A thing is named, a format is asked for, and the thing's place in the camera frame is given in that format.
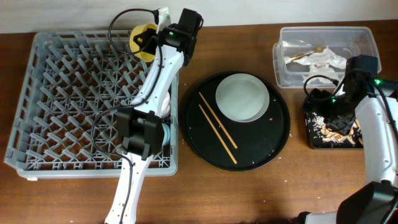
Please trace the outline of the yellow bowl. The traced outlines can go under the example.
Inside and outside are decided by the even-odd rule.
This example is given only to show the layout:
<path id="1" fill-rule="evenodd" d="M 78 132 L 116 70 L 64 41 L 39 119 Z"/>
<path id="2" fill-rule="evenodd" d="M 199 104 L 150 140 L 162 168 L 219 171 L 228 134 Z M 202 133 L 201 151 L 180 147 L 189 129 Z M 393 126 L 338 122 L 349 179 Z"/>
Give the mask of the yellow bowl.
<path id="1" fill-rule="evenodd" d="M 152 37 L 156 37 L 157 27 L 154 24 L 144 24 L 133 28 L 129 46 L 131 52 L 140 51 L 134 54 L 145 62 L 151 62 L 155 58 L 157 43 Z"/>

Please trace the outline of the white napkin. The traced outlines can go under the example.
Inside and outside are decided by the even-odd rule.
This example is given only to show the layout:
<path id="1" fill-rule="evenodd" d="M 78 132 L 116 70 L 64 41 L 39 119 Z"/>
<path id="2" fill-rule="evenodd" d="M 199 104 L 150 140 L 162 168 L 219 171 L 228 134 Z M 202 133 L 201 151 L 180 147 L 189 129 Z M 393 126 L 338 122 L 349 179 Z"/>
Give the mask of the white napkin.
<path id="1" fill-rule="evenodd" d="M 293 62 L 309 66 L 310 73 L 321 74 L 339 80 L 336 69 L 344 70 L 346 68 L 347 59 L 335 54 L 334 51 L 326 46 L 322 53 L 314 53 L 294 60 Z"/>

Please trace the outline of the gold foil wrapper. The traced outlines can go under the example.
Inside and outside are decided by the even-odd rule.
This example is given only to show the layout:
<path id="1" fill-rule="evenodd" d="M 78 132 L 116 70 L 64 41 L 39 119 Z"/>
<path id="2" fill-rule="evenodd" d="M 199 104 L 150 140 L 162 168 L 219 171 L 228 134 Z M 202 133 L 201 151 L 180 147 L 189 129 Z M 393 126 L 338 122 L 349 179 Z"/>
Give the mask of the gold foil wrapper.
<path id="1" fill-rule="evenodd" d="M 314 53 L 322 53 L 323 51 L 324 51 L 324 48 L 321 45 L 318 45 L 315 50 L 310 50 L 308 52 L 298 54 L 298 55 L 285 56 L 284 62 L 285 62 L 285 64 L 288 64 L 288 63 L 293 62 L 294 60 L 298 60 L 302 57 L 309 56 Z"/>

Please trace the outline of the wooden chopstick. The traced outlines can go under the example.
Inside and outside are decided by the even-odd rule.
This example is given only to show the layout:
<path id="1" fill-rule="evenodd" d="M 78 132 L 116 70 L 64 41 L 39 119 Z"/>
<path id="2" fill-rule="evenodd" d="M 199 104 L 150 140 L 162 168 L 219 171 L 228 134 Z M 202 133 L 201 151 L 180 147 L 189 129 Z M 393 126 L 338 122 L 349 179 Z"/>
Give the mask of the wooden chopstick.
<path id="1" fill-rule="evenodd" d="M 209 116 L 206 114 L 205 110 L 203 109 L 203 107 L 201 105 L 198 105 L 201 112 L 203 113 L 204 117 L 206 118 L 207 122 L 209 123 L 209 125 L 211 126 L 213 132 L 216 134 L 217 138 L 219 139 L 220 143 L 222 144 L 222 146 L 224 147 L 225 151 L 228 153 L 229 157 L 231 158 L 231 160 L 233 161 L 234 164 L 237 164 L 237 160 L 235 159 L 235 157 L 233 156 L 233 154 L 231 153 L 231 151 L 229 150 L 228 146 L 226 145 L 226 143 L 223 141 L 222 137 L 220 136 L 219 132 L 217 131 L 217 129 L 215 128 L 214 124 L 212 123 L 211 119 L 209 118 Z"/>
<path id="2" fill-rule="evenodd" d="M 199 92 L 199 95 L 201 96 L 202 100 L 204 101 L 204 103 L 206 104 L 206 106 L 208 107 L 209 111 L 211 112 L 211 114 L 213 115 L 213 117 L 216 119 L 217 123 L 219 124 L 220 128 L 223 130 L 223 132 L 225 133 L 225 135 L 227 136 L 227 138 L 229 139 L 229 141 L 231 142 L 231 144 L 233 145 L 233 147 L 235 149 L 238 148 L 238 146 L 236 145 L 236 143 L 234 142 L 233 138 L 230 136 L 229 132 L 226 130 L 226 128 L 224 127 L 223 123 L 220 121 L 220 119 L 218 118 L 218 116 L 216 115 L 216 113 L 213 111 L 212 107 L 209 105 L 209 103 L 206 101 L 205 97 L 202 95 L 202 93 Z"/>

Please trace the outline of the grey round plate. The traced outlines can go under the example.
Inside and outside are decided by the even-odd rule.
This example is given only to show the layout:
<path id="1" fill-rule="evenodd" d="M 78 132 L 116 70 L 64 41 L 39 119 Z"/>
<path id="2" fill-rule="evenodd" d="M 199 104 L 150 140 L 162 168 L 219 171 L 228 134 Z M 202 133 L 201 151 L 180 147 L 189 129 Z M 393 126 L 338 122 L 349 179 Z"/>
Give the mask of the grey round plate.
<path id="1" fill-rule="evenodd" d="M 268 109 L 270 93 L 259 78 L 236 73 L 224 78 L 215 93 L 218 109 L 230 120 L 248 123 L 259 119 Z"/>

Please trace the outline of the blue cup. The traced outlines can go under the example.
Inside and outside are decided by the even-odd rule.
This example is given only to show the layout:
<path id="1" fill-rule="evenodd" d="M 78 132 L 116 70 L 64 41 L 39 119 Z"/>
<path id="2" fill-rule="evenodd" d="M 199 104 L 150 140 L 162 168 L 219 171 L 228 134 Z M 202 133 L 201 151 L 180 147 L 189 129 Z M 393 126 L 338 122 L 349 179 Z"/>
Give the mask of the blue cup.
<path id="1" fill-rule="evenodd" d="M 170 132 L 170 126 L 168 124 L 162 123 L 162 127 L 164 130 L 164 138 L 162 141 L 162 146 L 164 147 L 170 144 L 171 132 Z"/>

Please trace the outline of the pink cup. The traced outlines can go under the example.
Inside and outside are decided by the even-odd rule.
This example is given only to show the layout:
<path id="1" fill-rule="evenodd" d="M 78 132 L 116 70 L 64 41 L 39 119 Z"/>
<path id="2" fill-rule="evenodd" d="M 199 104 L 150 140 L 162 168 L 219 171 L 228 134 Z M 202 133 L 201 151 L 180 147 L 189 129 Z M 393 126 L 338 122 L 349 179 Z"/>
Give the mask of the pink cup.
<path id="1" fill-rule="evenodd" d="M 171 97 L 170 93 L 167 91 L 165 94 L 165 98 L 162 102 L 161 110 L 160 110 L 160 117 L 166 118 L 170 115 L 171 111 Z"/>

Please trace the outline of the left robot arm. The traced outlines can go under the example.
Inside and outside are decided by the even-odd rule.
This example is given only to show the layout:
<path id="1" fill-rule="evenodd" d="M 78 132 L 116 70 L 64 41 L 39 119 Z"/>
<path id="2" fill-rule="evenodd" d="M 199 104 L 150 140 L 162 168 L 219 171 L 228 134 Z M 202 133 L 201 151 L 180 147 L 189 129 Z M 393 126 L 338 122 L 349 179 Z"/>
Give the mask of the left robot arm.
<path id="1" fill-rule="evenodd" d="M 130 105 L 116 106 L 117 132 L 123 159 L 116 194 L 105 222 L 135 223 L 137 203 L 147 168 L 170 139 L 162 118 L 170 111 L 166 96 L 172 80 L 193 56 L 202 16 L 183 9 L 177 23 L 167 7 L 151 11 L 154 23 L 135 27 L 129 54 L 150 62 L 147 78 Z"/>

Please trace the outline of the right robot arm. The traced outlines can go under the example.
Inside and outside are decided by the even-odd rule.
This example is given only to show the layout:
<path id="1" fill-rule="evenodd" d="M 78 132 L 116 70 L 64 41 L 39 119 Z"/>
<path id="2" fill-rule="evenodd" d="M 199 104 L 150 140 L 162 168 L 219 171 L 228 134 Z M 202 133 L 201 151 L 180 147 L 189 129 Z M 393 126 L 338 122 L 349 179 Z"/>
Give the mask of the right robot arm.
<path id="1" fill-rule="evenodd" d="M 330 131 L 348 135 L 355 121 L 363 137 L 366 185 L 329 213 L 302 212 L 296 223 L 394 223 L 397 221 L 397 82 L 378 78 L 379 60 L 347 60 L 333 93 L 307 91 L 305 112 L 323 117 Z"/>

